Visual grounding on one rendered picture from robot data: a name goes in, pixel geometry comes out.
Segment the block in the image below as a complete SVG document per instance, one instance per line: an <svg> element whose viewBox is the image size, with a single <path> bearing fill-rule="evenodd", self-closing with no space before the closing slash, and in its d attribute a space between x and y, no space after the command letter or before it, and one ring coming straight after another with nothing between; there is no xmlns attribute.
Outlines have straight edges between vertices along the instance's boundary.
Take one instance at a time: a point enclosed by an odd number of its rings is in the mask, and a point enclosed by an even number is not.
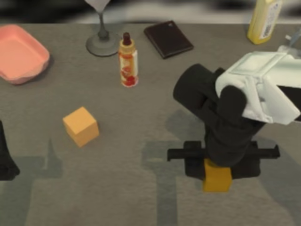
<svg viewBox="0 0 301 226"><path fill-rule="evenodd" d="M63 123L78 147L86 145L99 136L97 121L84 107L64 117Z"/></svg>
<svg viewBox="0 0 301 226"><path fill-rule="evenodd" d="M232 184L231 168L215 165L209 159L204 159L205 179L204 192L228 192Z"/></svg>

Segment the mustard bottle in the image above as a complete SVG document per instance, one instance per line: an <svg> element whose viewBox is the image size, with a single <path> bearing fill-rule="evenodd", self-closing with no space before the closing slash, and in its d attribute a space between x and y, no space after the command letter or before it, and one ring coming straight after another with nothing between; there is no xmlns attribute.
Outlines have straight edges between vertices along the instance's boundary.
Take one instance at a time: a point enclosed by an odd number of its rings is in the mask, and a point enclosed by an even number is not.
<svg viewBox="0 0 301 226"><path fill-rule="evenodd" d="M138 59L134 40L128 32L123 34L118 51L121 84L133 87L138 84Z"/></svg>
<svg viewBox="0 0 301 226"><path fill-rule="evenodd" d="M283 0L257 0L248 30L248 39L256 44L270 40Z"/></svg>

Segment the pink tray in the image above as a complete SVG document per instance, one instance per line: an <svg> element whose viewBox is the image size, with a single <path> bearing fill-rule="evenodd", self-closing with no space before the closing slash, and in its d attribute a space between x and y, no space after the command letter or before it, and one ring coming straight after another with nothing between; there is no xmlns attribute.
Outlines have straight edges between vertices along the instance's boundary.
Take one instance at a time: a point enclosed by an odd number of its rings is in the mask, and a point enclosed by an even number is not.
<svg viewBox="0 0 301 226"><path fill-rule="evenodd" d="M0 27L0 77L6 81L29 81L46 69L49 58L48 50L21 27Z"/></svg>

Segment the bottle with brown cap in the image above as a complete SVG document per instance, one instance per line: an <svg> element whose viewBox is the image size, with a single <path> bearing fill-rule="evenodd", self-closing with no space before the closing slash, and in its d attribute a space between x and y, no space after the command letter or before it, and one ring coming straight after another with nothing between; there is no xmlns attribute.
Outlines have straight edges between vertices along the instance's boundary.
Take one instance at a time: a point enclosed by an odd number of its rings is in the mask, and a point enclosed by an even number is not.
<svg viewBox="0 0 301 226"><path fill-rule="evenodd" d="M138 84L138 57L134 41L128 32L123 34L119 47L121 84L133 87Z"/></svg>

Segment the black wallet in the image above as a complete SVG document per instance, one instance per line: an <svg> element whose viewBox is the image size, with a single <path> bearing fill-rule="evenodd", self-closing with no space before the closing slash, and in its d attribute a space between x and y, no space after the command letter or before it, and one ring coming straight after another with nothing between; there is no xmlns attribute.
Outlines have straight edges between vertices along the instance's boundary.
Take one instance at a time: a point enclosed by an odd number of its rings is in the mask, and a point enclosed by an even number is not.
<svg viewBox="0 0 301 226"><path fill-rule="evenodd" d="M163 59L193 49L174 21L167 21L147 27L144 30Z"/></svg>

